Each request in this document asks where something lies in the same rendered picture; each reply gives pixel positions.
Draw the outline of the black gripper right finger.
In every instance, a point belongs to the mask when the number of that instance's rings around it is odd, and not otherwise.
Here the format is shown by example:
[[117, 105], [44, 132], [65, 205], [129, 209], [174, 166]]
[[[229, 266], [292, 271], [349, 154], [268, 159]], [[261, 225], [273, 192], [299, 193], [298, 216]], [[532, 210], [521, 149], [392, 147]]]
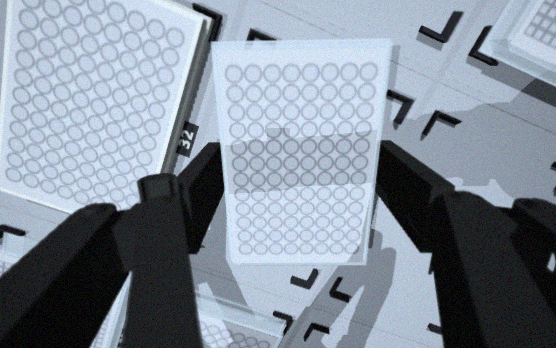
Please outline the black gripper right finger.
[[380, 143], [375, 192], [432, 253], [444, 348], [556, 348], [556, 204], [494, 206], [391, 140]]

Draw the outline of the grey flat deck plate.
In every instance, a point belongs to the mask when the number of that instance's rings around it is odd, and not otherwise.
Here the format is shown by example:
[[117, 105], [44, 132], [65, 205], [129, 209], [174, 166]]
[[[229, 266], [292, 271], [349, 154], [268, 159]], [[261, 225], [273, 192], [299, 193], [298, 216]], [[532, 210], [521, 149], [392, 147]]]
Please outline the grey flat deck plate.
[[[308, 13], [302, 11], [302, 10], [299, 10], [299, 9], [289, 5], [289, 4], [286, 4], [286, 3], [284, 3], [280, 0], [258, 0], [258, 1], [263, 2], [263, 3], [269, 5], [273, 8], [276, 8], [276, 9], [284, 12], [284, 13], [287, 13], [287, 14], [289, 14], [289, 15], [297, 18], [297, 19], [300, 19], [300, 20], [302, 20], [302, 21], [304, 21], [308, 24], [311, 24], [311, 25], [313, 25], [313, 26], [315, 26], [319, 29], [322, 29], [322, 30], [324, 30], [324, 31], [326, 31], [330, 34], [333, 34], [333, 35], [335, 35], [335, 36], [337, 36], [341, 39], [362, 39], [362, 38], [360, 38], [360, 37], [358, 37], [358, 36], [356, 36], [352, 33], [349, 33], [349, 32], [347, 32], [347, 31], [345, 31], [341, 28], [338, 28], [338, 27], [336, 27], [336, 26], [334, 26], [334, 25], [332, 25], [328, 22], [325, 22], [325, 21], [323, 21], [323, 20], [321, 20], [321, 19], [319, 19], [315, 16], [312, 16], [312, 15], [310, 15], [310, 14], [308, 14]], [[484, 93], [481, 93], [481, 92], [479, 92], [479, 91], [477, 91], [473, 88], [470, 88], [470, 87], [468, 87], [464, 84], [461, 84], [461, 83], [459, 83], [459, 82], [457, 82], [453, 79], [450, 79], [450, 78], [444, 76], [487, 1], [488, 0], [478, 0], [476, 6], [474, 7], [472, 13], [470, 14], [468, 20], [466, 21], [464, 27], [462, 28], [460, 34], [458, 35], [455, 43], [453, 44], [451, 50], [449, 51], [447, 57], [445, 58], [445, 60], [444, 60], [443, 64], [441, 65], [438, 72], [435, 72], [431, 69], [428, 69], [428, 68], [426, 68], [422, 65], [419, 65], [419, 64], [417, 64], [417, 63], [415, 63], [411, 60], [408, 60], [408, 59], [392, 52], [392, 56], [391, 56], [391, 61], [392, 62], [394, 62], [396, 64], [399, 64], [399, 65], [401, 65], [405, 68], [408, 68], [408, 69], [410, 69], [410, 70], [412, 70], [416, 73], [419, 73], [419, 74], [433, 80], [430, 87], [428, 88], [426, 94], [424, 95], [421, 103], [419, 104], [417, 110], [415, 111], [413, 117], [411, 118], [408, 126], [406, 127], [404, 133], [402, 134], [400, 140], [398, 141], [397, 145], [399, 147], [403, 148], [404, 144], [406, 143], [408, 137], [410, 136], [412, 130], [414, 129], [415, 125], [417, 124], [419, 118], [421, 117], [423, 111], [425, 110], [427, 104], [429, 103], [431, 97], [433, 96], [435, 90], [437, 89], [437, 87], [440, 83], [445, 85], [445, 86], [448, 86], [448, 87], [450, 87], [454, 90], [457, 90], [457, 91], [459, 91], [463, 94], [466, 94], [466, 95], [468, 95], [472, 98], [475, 98], [475, 99], [477, 99], [477, 100], [479, 100], [483, 103], [486, 103], [486, 104], [488, 104], [492, 107], [495, 107], [495, 108], [497, 108], [501, 111], [504, 111], [508, 114], [511, 114], [511, 115], [513, 115], [517, 118], [520, 118], [520, 119], [522, 119], [526, 122], [529, 122], [529, 123], [531, 123], [535, 126], [538, 126], [538, 127], [542, 128], [544, 130], [547, 130], [547, 131], [549, 131], [553, 134], [556, 134], [556, 126], [555, 125], [553, 125], [549, 122], [546, 122], [546, 121], [544, 121], [540, 118], [537, 118], [537, 117], [535, 117], [531, 114], [528, 114], [528, 113], [526, 113], [522, 110], [519, 110], [519, 109], [517, 109], [513, 106], [510, 106], [510, 105], [508, 105], [508, 104], [506, 104], [502, 101], [499, 101], [499, 100], [497, 100], [493, 97], [490, 97], [490, 96], [488, 96]], [[238, 7], [237, 7], [237, 10], [236, 10], [236, 13], [235, 13], [235, 16], [234, 16], [234, 20], [233, 20], [233, 23], [232, 23], [227, 41], [235, 41], [236, 40], [236, 37], [237, 37], [238, 31], [239, 31], [239, 28], [240, 28], [240, 25], [241, 25], [241, 22], [242, 22], [242, 19], [243, 19], [243, 15], [244, 15], [247, 3], [248, 3], [248, 0], [239, 0]], [[1, 100], [2, 75], [3, 75], [6, 17], [7, 17], [6, 16], [6, 10], [7, 10], [7, 0], [1, 0], [1, 6], [0, 6], [0, 100]], [[205, 113], [204, 113], [201, 125], [200, 125], [200, 128], [199, 128], [199, 132], [198, 132], [195, 144], [194, 144], [194, 148], [193, 148], [189, 163], [200, 152], [200, 149], [201, 149], [201, 146], [202, 146], [202, 143], [203, 143], [206, 131], [207, 131], [207, 127], [208, 127], [208, 124], [209, 124], [209, 121], [210, 121], [215, 103], [216, 103], [216, 93], [215, 93], [215, 83], [214, 83], [213, 87], [212, 87], [212, 90], [211, 90], [211, 93], [210, 93], [210, 97], [209, 97], [206, 109], [205, 109]], [[6, 207], [6, 208], [9, 208], [9, 209], [12, 209], [12, 210], [16, 210], [16, 211], [19, 211], [19, 212], [22, 212], [22, 213], [25, 213], [25, 214], [28, 214], [28, 215], [31, 215], [31, 216], [34, 216], [34, 217], [37, 217], [37, 218], [41, 218], [41, 219], [44, 219], [44, 220], [47, 220], [47, 221], [50, 221], [50, 222], [53, 222], [53, 223], [56, 223], [56, 224], [60, 224], [63, 221], [63, 220], [60, 220], [60, 219], [57, 219], [57, 218], [54, 218], [54, 217], [51, 217], [51, 216], [47, 216], [47, 215], [29, 210], [29, 209], [20, 207], [20, 206], [16, 206], [16, 205], [13, 205], [13, 204], [1, 201], [1, 200], [0, 200], [0, 206]], [[286, 298], [286, 299], [289, 299], [289, 300], [292, 300], [292, 301], [295, 301], [295, 302], [298, 302], [298, 303], [301, 303], [301, 304], [304, 304], [304, 305], [307, 305], [283, 348], [289, 348], [290, 347], [291, 343], [293, 342], [296, 334], [298, 333], [300, 327], [302, 326], [305, 318], [307, 317], [307, 315], [308, 315], [308, 313], [309, 313], [309, 311], [311, 310], [312, 307], [316, 308], [316, 309], [319, 309], [319, 310], [322, 310], [322, 311], [325, 311], [325, 312], [328, 312], [328, 313], [331, 313], [331, 314], [334, 314], [334, 315], [337, 315], [337, 316], [340, 316], [340, 317], [343, 317], [343, 318], [346, 318], [346, 319], [349, 319], [349, 320], [352, 320], [352, 321], [355, 321], [355, 322], [358, 322], [358, 323], [361, 323], [361, 324], [364, 324], [364, 325], [367, 325], [367, 326], [370, 326], [370, 327], [373, 327], [373, 328], [376, 328], [376, 329], [379, 329], [379, 330], [382, 330], [382, 331], [385, 331], [385, 332], [388, 332], [388, 333], [391, 333], [391, 334], [394, 334], [394, 335], [397, 335], [397, 336], [400, 336], [400, 337], [403, 337], [403, 338], [406, 338], [406, 339], [409, 339], [409, 340], [412, 340], [414, 342], [417, 342], [417, 343], [420, 343], [420, 344], [423, 344], [423, 345], [426, 345], [426, 346], [429, 346], [429, 347], [432, 347], [432, 348], [444, 348], [443, 345], [439, 346], [439, 345], [433, 344], [431, 342], [428, 342], [428, 341], [425, 341], [425, 340], [422, 340], [422, 339], [419, 339], [419, 338], [416, 338], [416, 337], [413, 337], [413, 336], [410, 336], [410, 335], [407, 335], [407, 334], [404, 334], [404, 333], [401, 333], [401, 332], [398, 332], [398, 331], [395, 331], [395, 330], [392, 330], [392, 329], [389, 329], [389, 328], [386, 328], [386, 327], [383, 327], [383, 326], [380, 326], [380, 325], [377, 325], [377, 324], [374, 324], [374, 323], [371, 323], [369, 321], [366, 321], [366, 320], [363, 320], [363, 319], [360, 319], [360, 318], [357, 318], [357, 317], [354, 317], [354, 316], [351, 316], [351, 315], [348, 315], [348, 314], [345, 314], [345, 313], [342, 313], [342, 312], [339, 312], [339, 311], [336, 311], [336, 310], [333, 310], [333, 309], [330, 309], [330, 308], [327, 308], [327, 307], [324, 307], [324, 306], [321, 306], [321, 305], [318, 305], [318, 304], [315, 304], [315, 301], [316, 301], [318, 295], [320, 294], [322, 288], [324, 287], [326, 281], [328, 280], [330, 274], [332, 273], [335, 265], [329, 265], [328, 266], [325, 274], [323, 275], [321, 281], [319, 282], [316, 290], [314, 291], [314, 293], [313, 293], [313, 295], [312, 295], [312, 297], [309, 301], [306, 301], [306, 300], [303, 300], [303, 299], [300, 299], [300, 298], [297, 298], [297, 297], [294, 297], [294, 296], [291, 296], [291, 295], [288, 295], [288, 294], [285, 294], [285, 293], [282, 293], [282, 292], [279, 292], [279, 291], [276, 291], [276, 290], [273, 290], [273, 289], [270, 289], [270, 288], [267, 288], [267, 287], [264, 287], [264, 286], [261, 286], [261, 285], [258, 285], [258, 284], [255, 284], [255, 283], [252, 283], [252, 282], [249, 282], [249, 281], [246, 281], [246, 280], [243, 280], [243, 279], [240, 279], [240, 278], [237, 278], [237, 277], [234, 277], [234, 276], [231, 276], [231, 275], [228, 275], [228, 274], [225, 274], [225, 273], [222, 273], [222, 272], [219, 272], [219, 271], [216, 271], [216, 270], [198, 265], [198, 264], [195, 264], [195, 263], [192, 263], [192, 262], [191, 262], [191, 267], [195, 268], [195, 269], [198, 269], [198, 270], [201, 270], [201, 271], [204, 271], [204, 272], [207, 272], [207, 273], [210, 273], [210, 274], [213, 274], [213, 275], [216, 275], [216, 276], [219, 276], [219, 277], [222, 277], [222, 278], [225, 278], [225, 279], [228, 279], [228, 280], [232, 280], [232, 281], [235, 281], [235, 282], [238, 282], [238, 283], [241, 283], [241, 284], [244, 284], [244, 285], [247, 285], [247, 286], [250, 286], [250, 287], [265, 291], [265, 292], [268, 292], [268, 293], [271, 293], [271, 294], [274, 294], [274, 295], [277, 295], [277, 296], [280, 296], [280, 297], [283, 297], [283, 298]]]

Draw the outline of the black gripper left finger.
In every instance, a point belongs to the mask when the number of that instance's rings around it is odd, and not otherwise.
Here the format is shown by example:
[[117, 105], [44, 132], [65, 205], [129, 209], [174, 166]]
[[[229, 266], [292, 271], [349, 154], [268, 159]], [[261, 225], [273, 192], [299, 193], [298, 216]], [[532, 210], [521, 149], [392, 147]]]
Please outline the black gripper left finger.
[[76, 210], [0, 276], [0, 348], [90, 348], [131, 270], [121, 348], [204, 348], [189, 254], [224, 193], [220, 142], [137, 187], [130, 209]]

